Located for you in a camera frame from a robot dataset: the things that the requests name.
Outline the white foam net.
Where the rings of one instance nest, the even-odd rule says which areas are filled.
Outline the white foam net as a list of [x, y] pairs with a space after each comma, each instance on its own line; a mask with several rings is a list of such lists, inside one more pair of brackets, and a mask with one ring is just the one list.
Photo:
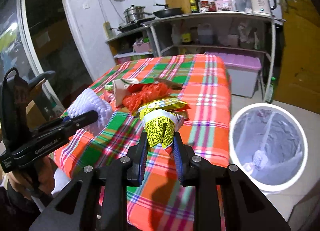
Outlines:
[[97, 136], [109, 123], [113, 110], [107, 101], [99, 98], [92, 89], [88, 88], [68, 107], [67, 114], [70, 118], [74, 118], [89, 111], [97, 112], [98, 119], [84, 129], [93, 136]]
[[252, 161], [243, 165], [245, 171], [252, 172], [254, 169], [263, 169], [268, 162], [268, 157], [263, 150], [257, 150], [252, 157]]

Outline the yellow snack wrapper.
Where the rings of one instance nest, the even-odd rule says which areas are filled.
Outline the yellow snack wrapper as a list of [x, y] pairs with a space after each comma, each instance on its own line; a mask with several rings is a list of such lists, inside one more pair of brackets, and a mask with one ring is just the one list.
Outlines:
[[161, 144], [163, 150], [171, 156], [174, 133], [184, 124], [184, 117], [163, 109], [148, 108], [143, 109], [139, 117], [147, 133], [149, 147]]
[[163, 109], [166, 111], [175, 111], [178, 109], [181, 109], [185, 107], [188, 103], [180, 100], [176, 97], [168, 97], [168, 98], [162, 98], [158, 100], [154, 100], [152, 102], [149, 102], [147, 104], [142, 105], [139, 107], [137, 112], [141, 112], [143, 109], [148, 108], [148, 109]]

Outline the white paper bag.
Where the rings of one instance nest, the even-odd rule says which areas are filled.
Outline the white paper bag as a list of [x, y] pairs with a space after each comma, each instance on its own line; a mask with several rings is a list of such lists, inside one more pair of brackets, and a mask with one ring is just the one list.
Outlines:
[[136, 78], [133, 79], [116, 79], [112, 81], [113, 93], [115, 97], [115, 107], [122, 105], [123, 98], [129, 95], [127, 90], [129, 86], [139, 83]]

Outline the white trash bin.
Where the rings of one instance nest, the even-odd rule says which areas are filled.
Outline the white trash bin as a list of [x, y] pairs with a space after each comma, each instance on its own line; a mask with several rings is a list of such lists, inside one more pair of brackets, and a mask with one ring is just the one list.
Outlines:
[[[257, 150], [268, 162], [261, 169], [245, 171]], [[268, 103], [240, 109], [229, 126], [230, 162], [238, 166], [265, 194], [280, 193], [301, 177], [308, 160], [308, 141], [298, 120], [287, 110]]]

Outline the green snack packet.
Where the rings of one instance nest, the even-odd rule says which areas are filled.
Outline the green snack packet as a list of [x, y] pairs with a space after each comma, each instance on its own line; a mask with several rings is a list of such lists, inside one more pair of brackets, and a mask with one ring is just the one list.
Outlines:
[[105, 90], [108, 92], [113, 92], [113, 85], [105, 85]]

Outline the red mesh bag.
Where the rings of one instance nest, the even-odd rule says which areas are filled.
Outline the red mesh bag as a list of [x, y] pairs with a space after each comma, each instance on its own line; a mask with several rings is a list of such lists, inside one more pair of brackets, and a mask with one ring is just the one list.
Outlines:
[[168, 96], [171, 89], [164, 83], [146, 83], [147, 86], [139, 92], [130, 93], [123, 98], [122, 104], [130, 111], [134, 112], [140, 106], [152, 102], [157, 99]]

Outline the brown wrapper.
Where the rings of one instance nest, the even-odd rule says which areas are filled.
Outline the brown wrapper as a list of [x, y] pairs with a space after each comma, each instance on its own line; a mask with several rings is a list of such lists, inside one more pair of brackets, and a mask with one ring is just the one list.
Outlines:
[[159, 83], [164, 83], [165, 85], [167, 85], [169, 88], [171, 88], [172, 90], [181, 90], [182, 87], [183, 87], [183, 84], [181, 83], [176, 83], [176, 82], [172, 82], [170, 80], [167, 80], [167, 79], [163, 79], [163, 78], [158, 78], [158, 77], [155, 77], [153, 78], [156, 82], [159, 82]]

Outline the wooden side cabinet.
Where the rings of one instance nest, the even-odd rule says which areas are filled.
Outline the wooden side cabinet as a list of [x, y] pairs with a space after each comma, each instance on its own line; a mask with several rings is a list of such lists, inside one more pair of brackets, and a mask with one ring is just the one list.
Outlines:
[[[152, 52], [136, 53], [133, 50], [133, 44], [137, 42], [149, 42], [152, 47]], [[151, 30], [148, 27], [139, 27], [137, 29], [121, 32], [114, 38], [108, 39], [106, 44], [109, 46], [113, 60], [116, 65], [154, 57], [157, 55], [157, 50], [152, 38]]]

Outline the pink basket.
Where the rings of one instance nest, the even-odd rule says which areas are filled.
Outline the pink basket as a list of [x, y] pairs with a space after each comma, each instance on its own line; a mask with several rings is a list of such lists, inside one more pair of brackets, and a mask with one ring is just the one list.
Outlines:
[[152, 47], [149, 42], [147, 43], [135, 42], [133, 44], [133, 50], [136, 53], [152, 52]]

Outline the steel steamer pot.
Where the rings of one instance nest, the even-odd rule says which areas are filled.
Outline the steel steamer pot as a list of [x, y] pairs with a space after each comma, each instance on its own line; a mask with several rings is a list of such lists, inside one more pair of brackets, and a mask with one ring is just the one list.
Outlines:
[[145, 12], [145, 6], [131, 5], [129, 8], [125, 9], [124, 17], [127, 23], [136, 22], [140, 19], [144, 19], [146, 16], [151, 16], [151, 13]]

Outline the wooden door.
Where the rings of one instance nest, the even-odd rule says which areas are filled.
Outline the wooden door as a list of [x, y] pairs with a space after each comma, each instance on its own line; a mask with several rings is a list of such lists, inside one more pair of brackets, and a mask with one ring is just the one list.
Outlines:
[[279, 0], [285, 23], [275, 99], [319, 113], [319, 13], [312, 0]]

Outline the metal shelf unit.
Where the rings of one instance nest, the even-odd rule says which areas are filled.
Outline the metal shelf unit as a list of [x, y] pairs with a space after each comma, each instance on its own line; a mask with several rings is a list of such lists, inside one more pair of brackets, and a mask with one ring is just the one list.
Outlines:
[[257, 58], [262, 100], [267, 101], [276, 59], [276, 26], [283, 19], [244, 12], [207, 12], [156, 18], [143, 23], [158, 56], [182, 52]]

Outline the dark sauce bottle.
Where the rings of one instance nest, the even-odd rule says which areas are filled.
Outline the dark sauce bottle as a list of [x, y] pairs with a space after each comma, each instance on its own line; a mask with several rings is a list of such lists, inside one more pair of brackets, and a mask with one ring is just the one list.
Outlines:
[[201, 8], [200, 0], [195, 0], [195, 3], [196, 3], [197, 12], [200, 12], [200, 8]]

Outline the clear plastic container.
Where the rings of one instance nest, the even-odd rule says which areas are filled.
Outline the clear plastic container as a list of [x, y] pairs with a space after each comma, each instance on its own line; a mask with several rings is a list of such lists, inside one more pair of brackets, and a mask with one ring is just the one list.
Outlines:
[[246, 12], [252, 9], [251, 0], [232, 0], [234, 9], [238, 12]]

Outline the wall power strip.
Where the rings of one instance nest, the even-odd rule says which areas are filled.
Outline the wall power strip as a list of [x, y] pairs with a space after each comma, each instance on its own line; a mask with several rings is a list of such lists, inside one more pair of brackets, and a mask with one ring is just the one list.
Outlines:
[[112, 30], [112, 27], [109, 22], [104, 22], [103, 28], [104, 28], [104, 31], [105, 31], [108, 39], [111, 39], [114, 37], [113, 30]]

